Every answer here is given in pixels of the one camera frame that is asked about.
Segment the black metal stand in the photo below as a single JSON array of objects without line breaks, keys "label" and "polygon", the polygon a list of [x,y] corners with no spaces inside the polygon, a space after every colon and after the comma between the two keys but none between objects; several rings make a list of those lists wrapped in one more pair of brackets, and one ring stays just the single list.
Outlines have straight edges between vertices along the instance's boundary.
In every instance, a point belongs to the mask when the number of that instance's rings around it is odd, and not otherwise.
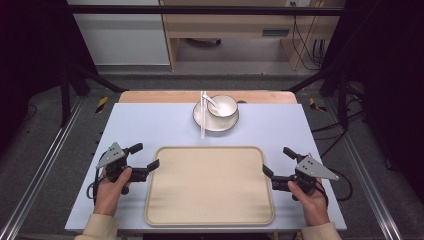
[{"label": "black metal stand", "polygon": [[64,127],[70,121],[71,118],[69,88],[73,87],[78,96],[87,96],[90,93],[90,87],[86,83],[87,79],[91,79],[115,93],[125,92],[124,88],[121,88],[107,81],[106,79],[102,78],[98,73],[89,71],[81,65],[70,65],[65,67],[60,74],[62,127]]},{"label": "black metal stand", "polygon": [[320,88],[320,94],[323,97],[330,96],[334,93],[335,90],[338,91],[337,119],[339,120],[342,128],[344,130],[347,130],[348,117],[346,97],[348,93],[348,80],[347,75],[345,74],[342,67],[332,64],[329,67],[321,69],[318,73],[310,76],[306,80],[288,88],[288,91],[292,93],[297,93],[305,87],[321,79],[324,80],[324,83]]}]

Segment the white bowl with dark rim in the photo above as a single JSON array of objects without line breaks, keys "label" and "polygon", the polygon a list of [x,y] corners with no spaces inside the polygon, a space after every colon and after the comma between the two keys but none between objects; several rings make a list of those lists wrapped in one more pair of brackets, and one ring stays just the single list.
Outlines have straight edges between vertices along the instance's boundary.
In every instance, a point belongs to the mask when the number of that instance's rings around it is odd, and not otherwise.
[{"label": "white bowl with dark rim", "polygon": [[208,111],[217,117],[230,117],[236,113],[238,110],[238,104],[236,100],[227,95],[216,95],[212,99],[219,105],[220,113],[222,116],[217,116],[215,108],[208,102],[207,108]]}]

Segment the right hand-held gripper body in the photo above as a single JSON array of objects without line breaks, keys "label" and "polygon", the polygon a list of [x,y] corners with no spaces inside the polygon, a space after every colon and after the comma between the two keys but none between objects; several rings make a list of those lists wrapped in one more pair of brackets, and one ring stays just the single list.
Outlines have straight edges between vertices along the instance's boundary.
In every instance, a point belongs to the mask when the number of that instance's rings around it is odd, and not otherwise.
[{"label": "right hand-held gripper body", "polygon": [[317,161],[311,154],[303,155],[304,159],[296,162],[295,173],[292,175],[296,183],[304,193],[309,193],[316,188],[317,179],[338,180],[339,177]]}]

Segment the white plate with dark rim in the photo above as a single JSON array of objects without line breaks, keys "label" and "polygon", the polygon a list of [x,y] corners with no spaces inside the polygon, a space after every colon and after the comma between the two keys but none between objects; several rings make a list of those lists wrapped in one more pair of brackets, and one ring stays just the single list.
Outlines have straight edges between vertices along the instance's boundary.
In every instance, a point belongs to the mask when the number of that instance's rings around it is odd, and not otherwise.
[{"label": "white plate with dark rim", "polygon": [[[198,102],[193,109],[193,119],[200,127],[200,102]],[[239,119],[239,111],[228,118],[221,118],[212,115],[206,111],[206,126],[205,129],[211,132],[223,132],[231,129],[236,125]]]}]

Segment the aluminium floor rail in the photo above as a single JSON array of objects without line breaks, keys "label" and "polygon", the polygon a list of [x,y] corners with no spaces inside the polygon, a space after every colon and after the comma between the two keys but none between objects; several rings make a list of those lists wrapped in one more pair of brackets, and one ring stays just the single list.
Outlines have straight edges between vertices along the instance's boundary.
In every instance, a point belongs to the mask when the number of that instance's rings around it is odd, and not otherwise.
[{"label": "aluminium floor rail", "polygon": [[392,215],[387,208],[380,191],[372,179],[371,172],[364,165],[360,154],[355,147],[348,129],[341,126],[341,120],[337,117],[335,101],[324,99],[328,112],[334,120],[334,127],[339,132],[339,138],[322,153],[322,158],[325,158],[328,153],[340,143],[345,151],[346,159],[350,162],[352,171],[356,174],[356,179],[361,186],[362,192],[367,199],[374,218],[376,219],[379,228],[386,240],[403,240],[402,235],[396,225]]},{"label": "aluminium floor rail", "polygon": [[17,236],[28,212],[34,204],[40,189],[42,188],[52,166],[54,165],[58,154],[60,153],[68,135],[71,131],[75,120],[77,119],[81,107],[85,101],[85,97],[77,97],[71,108],[69,119],[59,128],[52,144],[41,161],[35,175],[29,183],[25,193],[20,199],[13,214],[0,231],[0,240],[14,240]]}]

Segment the white cabinet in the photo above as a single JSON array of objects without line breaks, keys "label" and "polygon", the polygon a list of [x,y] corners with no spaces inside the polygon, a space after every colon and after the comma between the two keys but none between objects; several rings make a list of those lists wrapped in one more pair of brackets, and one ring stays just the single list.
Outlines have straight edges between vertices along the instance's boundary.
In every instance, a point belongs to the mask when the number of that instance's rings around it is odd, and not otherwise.
[{"label": "white cabinet", "polygon": [[160,14],[75,14],[97,66],[169,65]]}]

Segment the person's left hand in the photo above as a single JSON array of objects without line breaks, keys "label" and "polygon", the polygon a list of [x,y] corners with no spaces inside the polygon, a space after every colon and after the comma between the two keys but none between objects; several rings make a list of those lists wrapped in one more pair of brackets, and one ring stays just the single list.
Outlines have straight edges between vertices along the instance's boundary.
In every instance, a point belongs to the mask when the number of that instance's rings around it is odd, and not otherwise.
[{"label": "person's left hand", "polygon": [[103,179],[97,189],[94,214],[114,216],[122,189],[129,185],[129,179],[132,174],[131,168],[125,168],[115,182]]}]

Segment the black horizontal frame bar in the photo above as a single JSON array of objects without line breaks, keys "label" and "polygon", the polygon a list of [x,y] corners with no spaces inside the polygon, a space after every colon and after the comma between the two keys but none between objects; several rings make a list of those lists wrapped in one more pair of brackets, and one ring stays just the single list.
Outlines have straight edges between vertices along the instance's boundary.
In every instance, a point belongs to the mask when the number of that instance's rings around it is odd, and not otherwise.
[{"label": "black horizontal frame bar", "polygon": [[341,16],[344,8],[250,7],[250,6],[124,6],[69,5],[78,14],[190,14],[190,15],[284,15]]}]

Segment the light wooden desk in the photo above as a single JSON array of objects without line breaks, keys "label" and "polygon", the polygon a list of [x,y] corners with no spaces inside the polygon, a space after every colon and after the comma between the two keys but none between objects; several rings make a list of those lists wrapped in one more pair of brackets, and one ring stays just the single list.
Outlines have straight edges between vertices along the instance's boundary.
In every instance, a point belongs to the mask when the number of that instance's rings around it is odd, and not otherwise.
[{"label": "light wooden desk", "polygon": [[[158,0],[162,6],[265,6],[343,8],[347,0]],[[176,66],[182,39],[274,38],[281,41],[293,70],[312,54],[315,40],[330,41],[337,16],[174,15],[162,16],[170,64]]]}]

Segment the white ceramic spoon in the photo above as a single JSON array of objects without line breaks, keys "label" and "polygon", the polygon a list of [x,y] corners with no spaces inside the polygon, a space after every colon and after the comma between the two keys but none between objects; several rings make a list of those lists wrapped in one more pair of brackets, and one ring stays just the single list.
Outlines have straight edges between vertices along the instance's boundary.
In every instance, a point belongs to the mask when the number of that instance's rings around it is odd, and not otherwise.
[{"label": "white ceramic spoon", "polygon": [[219,105],[207,94],[202,94],[202,98],[207,100],[214,108],[217,116],[222,116],[220,113]]}]

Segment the beige rectangular tray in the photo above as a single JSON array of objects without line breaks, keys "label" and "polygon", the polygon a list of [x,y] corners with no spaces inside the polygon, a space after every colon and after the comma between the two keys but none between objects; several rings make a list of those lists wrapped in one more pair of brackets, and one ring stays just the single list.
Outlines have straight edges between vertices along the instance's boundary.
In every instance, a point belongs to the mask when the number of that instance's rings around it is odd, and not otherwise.
[{"label": "beige rectangular tray", "polygon": [[145,207],[147,223],[255,226],[274,218],[264,157],[257,147],[163,147],[156,153]]}]

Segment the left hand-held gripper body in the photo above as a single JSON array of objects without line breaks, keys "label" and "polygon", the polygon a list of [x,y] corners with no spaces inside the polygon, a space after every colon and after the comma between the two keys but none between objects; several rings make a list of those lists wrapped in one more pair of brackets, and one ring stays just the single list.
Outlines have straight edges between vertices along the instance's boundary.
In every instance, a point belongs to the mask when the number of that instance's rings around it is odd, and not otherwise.
[{"label": "left hand-held gripper body", "polygon": [[100,182],[106,178],[114,183],[128,167],[128,155],[117,142],[114,142],[100,157],[96,165],[95,193],[98,193]]}]

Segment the person's right hand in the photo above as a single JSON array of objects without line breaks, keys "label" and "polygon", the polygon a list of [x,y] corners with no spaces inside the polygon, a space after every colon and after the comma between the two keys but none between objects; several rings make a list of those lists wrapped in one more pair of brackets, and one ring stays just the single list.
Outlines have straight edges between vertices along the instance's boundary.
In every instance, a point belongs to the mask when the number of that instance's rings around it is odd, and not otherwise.
[{"label": "person's right hand", "polygon": [[324,188],[320,181],[309,193],[303,190],[293,181],[288,182],[291,193],[301,203],[304,219],[308,227],[319,226],[330,222],[327,210],[327,200],[324,196]]}]

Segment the black curtain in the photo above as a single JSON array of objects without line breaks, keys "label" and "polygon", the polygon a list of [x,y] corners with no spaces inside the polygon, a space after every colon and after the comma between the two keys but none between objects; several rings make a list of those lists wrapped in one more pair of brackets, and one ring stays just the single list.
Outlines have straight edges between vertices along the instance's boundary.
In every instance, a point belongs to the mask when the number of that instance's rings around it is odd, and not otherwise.
[{"label": "black curtain", "polygon": [[89,92],[75,65],[96,68],[67,0],[0,0],[0,154],[12,142],[34,95],[68,76],[80,95]]},{"label": "black curtain", "polygon": [[347,78],[364,85],[364,110],[388,160],[424,202],[424,0],[346,0],[325,63],[360,22]]}]

